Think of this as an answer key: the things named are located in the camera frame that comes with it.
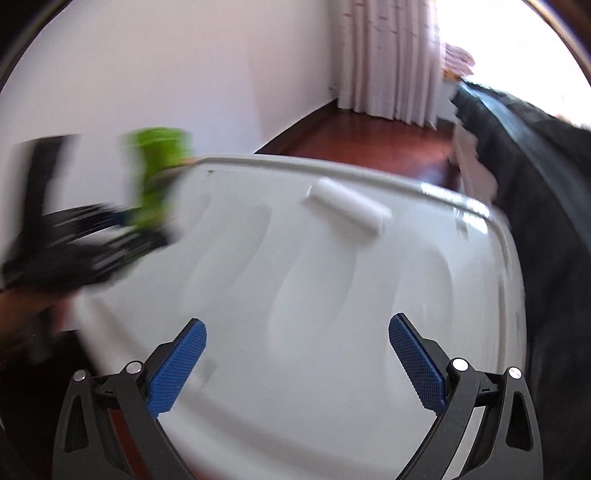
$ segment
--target wooden floor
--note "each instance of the wooden floor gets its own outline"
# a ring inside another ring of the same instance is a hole
[[[334,109],[282,154],[397,173],[455,190],[459,171],[447,162],[452,131],[435,131]]]

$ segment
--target dark fabric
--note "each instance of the dark fabric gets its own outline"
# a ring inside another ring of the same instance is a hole
[[[517,246],[544,478],[591,478],[591,189],[567,156],[579,146],[557,148],[497,92],[463,85],[454,103]]]
[[[12,447],[0,428],[0,478],[2,480],[38,480]]]
[[[485,89],[471,83],[469,87],[485,92],[506,105],[528,127],[560,150],[564,159],[574,165],[585,180],[591,183],[591,131],[574,127],[509,93]]]
[[[53,357],[32,367],[21,355],[0,370],[0,416],[6,436],[29,470],[51,478],[51,457],[61,404],[74,372],[95,369],[74,332],[54,345]]]

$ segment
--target blue gripper pad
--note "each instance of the blue gripper pad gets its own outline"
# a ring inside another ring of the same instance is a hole
[[[395,315],[388,328],[390,344],[423,407],[439,415],[446,407],[445,381],[439,370],[403,320]]]
[[[148,386],[148,411],[153,418],[170,411],[207,342],[207,330],[197,321],[169,354]]]

